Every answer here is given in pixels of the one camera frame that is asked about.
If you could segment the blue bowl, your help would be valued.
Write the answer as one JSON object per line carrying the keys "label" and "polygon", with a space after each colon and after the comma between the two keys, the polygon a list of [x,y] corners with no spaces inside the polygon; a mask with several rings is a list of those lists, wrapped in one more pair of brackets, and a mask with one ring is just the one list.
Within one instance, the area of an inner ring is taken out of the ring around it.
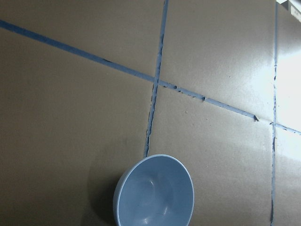
{"label": "blue bowl", "polygon": [[146,157],[120,177],[113,196],[118,226],[187,226],[194,208],[194,187],[176,158]]}

